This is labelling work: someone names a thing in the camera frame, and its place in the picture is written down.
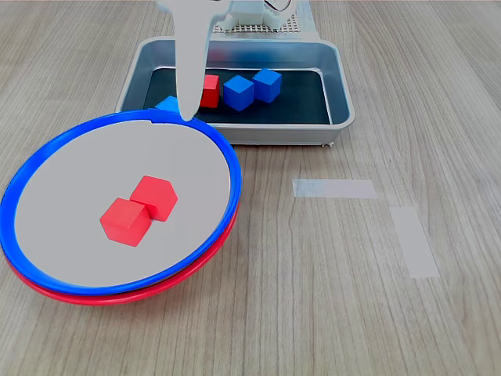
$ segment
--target toy block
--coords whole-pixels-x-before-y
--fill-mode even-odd
[[[108,239],[136,247],[151,226],[144,204],[116,199],[100,219]]]
[[[167,180],[143,176],[130,200],[144,204],[151,219],[165,222],[178,202],[178,196]]]
[[[201,107],[218,108],[219,104],[219,76],[205,75],[204,92],[202,93]]]
[[[158,103],[155,108],[158,110],[166,110],[179,113],[178,99],[175,96],[168,96],[166,99]]]
[[[273,70],[260,70],[252,77],[254,83],[254,99],[271,103],[280,94],[282,75]]]
[[[228,106],[242,111],[254,102],[254,84],[242,76],[235,76],[223,85],[222,94]]]

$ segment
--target black tray bottom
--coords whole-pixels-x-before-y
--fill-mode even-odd
[[[329,115],[320,76],[310,70],[283,70],[282,91],[270,104],[254,101],[238,112],[222,101],[222,85],[233,76],[251,80],[258,70],[207,69],[219,76],[221,99],[217,109],[200,108],[196,118],[206,123],[240,124],[324,124]],[[153,108],[168,96],[176,96],[175,70],[161,68],[152,73],[143,109]]]

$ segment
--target metal grate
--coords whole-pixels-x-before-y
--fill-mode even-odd
[[[299,18],[297,14],[293,14],[292,17],[287,20],[287,23],[283,25],[279,30],[271,29],[266,25],[236,25],[230,31],[224,31],[219,26],[214,26],[214,33],[299,33],[301,29],[299,27]]]

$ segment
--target stacked plates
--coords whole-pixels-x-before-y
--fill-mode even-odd
[[[145,175],[178,201],[136,247],[110,240],[100,218]],[[0,205],[0,242],[16,275],[43,295],[85,305],[148,298],[191,277],[235,222],[242,174],[211,126],[162,110],[86,122],[56,137],[16,173]]]

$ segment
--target metal tray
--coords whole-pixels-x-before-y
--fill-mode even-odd
[[[227,117],[228,121],[225,121],[222,116],[219,116],[216,122],[208,121],[231,144],[331,144],[339,131],[353,122],[355,118],[353,107],[339,52],[335,45],[320,39],[211,39],[207,57],[208,70],[253,71],[262,68],[284,72],[316,72],[319,77],[318,82],[320,82],[318,85],[318,90],[321,91],[319,95],[324,99],[323,106],[326,108],[328,120],[324,121],[325,124],[316,124],[311,121],[301,121],[301,124],[294,124],[294,121],[290,120],[291,118],[305,119],[305,116],[289,116],[287,123],[282,123],[276,120],[276,114],[274,114],[275,116],[260,116],[260,121],[253,123],[239,122],[235,116]],[[117,112],[138,110],[150,106],[150,104],[146,104],[147,97],[151,96],[150,88],[154,85],[159,86],[158,82],[152,82],[152,78],[157,79],[161,76],[158,71],[165,72],[174,69],[175,40],[173,37],[151,38],[142,42],[135,54],[122,90]],[[305,91],[312,89],[305,84],[302,88]],[[301,86],[296,87],[295,90],[301,91]],[[305,106],[291,107],[291,111],[297,110],[296,107],[302,107],[303,112],[305,111]],[[318,118],[315,114],[312,115],[312,118]],[[203,115],[197,115],[197,117],[204,120]]]

